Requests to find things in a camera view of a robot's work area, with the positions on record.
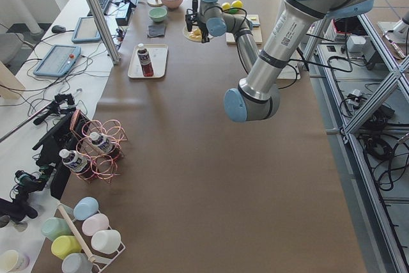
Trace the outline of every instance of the white desk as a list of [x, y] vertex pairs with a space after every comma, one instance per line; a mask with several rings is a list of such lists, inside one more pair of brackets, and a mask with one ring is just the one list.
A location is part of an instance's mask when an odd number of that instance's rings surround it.
[[[53, 25], [62, 25], [67, 30], [75, 29], [78, 18], [86, 16], [89, 8], [85, 0], [69, 0], [64, 9], [61, 11]], [[108, 25], [111, 29], [111, 33], [115, 34], [116, 21], [114, 16], [107, 16]], [[48, 30], [45, 37], [52, 35]], [[56, 35], [46, 40], [48, 44], [65, 44], [73, 45], [71, 42], [72, 32]], [[82, 91], [78, 93], [75, 98], [75, 102], [79, 100], [83, 101], [83, 104], [79, 104], [88, 118], [92, 118], [95, 113], [96, 103], [100, 99], [107, 82], [107, 77], [112, 69], [112, 61], [107, 55], [105, 46], [101, 43], [88, 43], [80, 44], [82, 48], [81, 54], [84, 56], [92, 56], [93, 63], [86, 70], [87, 73], [94, 75], [78, 75], [69, 80], [70, 89], [68, 84], [57, 84], [49, 88], [45, 92], [45, 98], [52, 100], [54, 95], [66, 91], [66, 93], [74, 93], [76, 89], [81, 88]], [[35, 52], [33, 52], [31, 58], [43, 58], [50, 45], [46, 43], [40, 43]], [[85, 58], [81, 58], [77, 61], [76, 65], [85, 62]], [[33, 68], [36, 61], [30, 61], [23, 65], [17, 74], [18, 80], [26, 87], [27, 90], [33, 90], [38, 88], [44, 88], [49, 84], [51, 79], [44, 79], [44, 81], [34, 80], [32, 77]], [[82, 65], [73, 70], [73, 72], [82, 70], [85, 66]], [[38, 92], [25, 92], [23, 96], [25, 98], [32, 96]], [[0, 105], [19, 104], [23, 102], [19, 100], [5, 100], [0, 98]], [[42, 102], [38, 105], [38, 108], [45, 105], [47, 102]], [[12, 128], [27, 118], [28, 104], [23, 104], [18, 107], [0, 107], [0, 136], [5, 135]], [[49, 128], [52, 127], [52, 119], [48, 119]], [[28, 123], [23, 126], [19, 131], [10, 136], [7, 140], [0, 143], [0, 159], [2, 162], [2, 168], [0, 169], [0, 198], [10, 201], [9, 192], [14, 186], [14, 173], [22, 169], [28, 173], [33, 173], [38, 170], [32, 156], [36, 153], [31, 148], [38, 142], [38, 140], [46, 133], [46, 125], [43, 123], [39, 126], [34, 126], [33, 123]], [[7, 225], [5, 228], [0, 229], [0, 254], [8, 249], [16, 249], [27, 254], [30, 257], [30, 265], [27, 269], [21, 271], [22, 273], [30, 272], [35, 260], [38, 257], [41, 246], [44, 241], [40, 229], [43, 222], [54, 216], [56, 211], [57, 200], [50, 196], [50, 190], [46, 187], [42, 192], [34, 192], [30, 194], [29, 204], [38, 211], [39, 215], [36, 219], [29, 219], [26, 217], [24, 221], [28, 222], [28, 227], [25, 232], [19, 233], [11, 225]]]

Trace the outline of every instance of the tablet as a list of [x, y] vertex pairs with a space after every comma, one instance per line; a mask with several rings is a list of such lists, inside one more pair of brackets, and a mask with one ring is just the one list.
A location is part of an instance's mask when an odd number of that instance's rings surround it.
[[77, 58], [81, 55], [81, 47], [71, 45], [54, 45], [34, 69], [37, 76], [61, 77], [69, 73]]
[[71, 41], [73, 43], [94, 43], [100, 39], [101, 36], [98, 28], [96, 28], [94, 18], [92, 16], [80, 17]]

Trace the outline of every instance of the light blue mug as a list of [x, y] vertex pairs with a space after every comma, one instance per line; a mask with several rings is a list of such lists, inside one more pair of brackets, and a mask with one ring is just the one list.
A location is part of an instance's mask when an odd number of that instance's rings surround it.
[[64, 273], [91, 273], [92, 263], [81, 253], [69, 254], [63, 261]]
[[84, 221], [98, 212], [98, 201], [95, 198], [86, 197], [78, 202], [74, 208], [74, 217]]
[[71, 229], [64, 219], [51, 217], [43, 223], [41, 233], [49, 240], [54, 241], [59, 236], [71, 235]]

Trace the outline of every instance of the water bottle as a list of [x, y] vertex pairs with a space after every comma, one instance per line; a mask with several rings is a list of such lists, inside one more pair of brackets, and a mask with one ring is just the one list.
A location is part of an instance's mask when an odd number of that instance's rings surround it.
[[91, 143], [98, 151], [113, 159], [118, 158], [121, 155], [121, 151], [117, 144], [112, 142], [105, 134], [99, 134], [98, 132], [93, 131], [89, 137], [91, 138]]
[[153, 68], [152, 68], [151, 57], [149, 56], [148, 50], [145, 48], [145, 46], [142, 43], [138, 44], [137, 53], [138, 53], [139, 62], [142, 66], [143, 75], [145, 77], [152, 77]]
[[78, 174], [83, 179], [94, 177], [94, 172], [91, 169], [91, 161], [83, 154], [76, 150], [62, 149], [59, 151], [59, 156], [63, 159], [63, 164]]

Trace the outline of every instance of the lemon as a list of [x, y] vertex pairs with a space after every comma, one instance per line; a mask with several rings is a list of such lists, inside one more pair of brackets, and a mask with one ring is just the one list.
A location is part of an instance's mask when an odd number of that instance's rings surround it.
[[230, 3], [223, 3], [222, 4], [222, 9], [223, 11], [228, 10], [231, 8], [231, 4]]
[[243, 8], [243, 2], [242, 2], [241, 0], [234, 0], [234, 1], [231, 3], [231, 6], [232, 6], [233, 8]]
[[231, 3], [232, 9], [229, 10], [230, 14], [236, 14], [239, 10], [236, 8], [243, 8], [243, 2], [241, 0], [234, 0]]

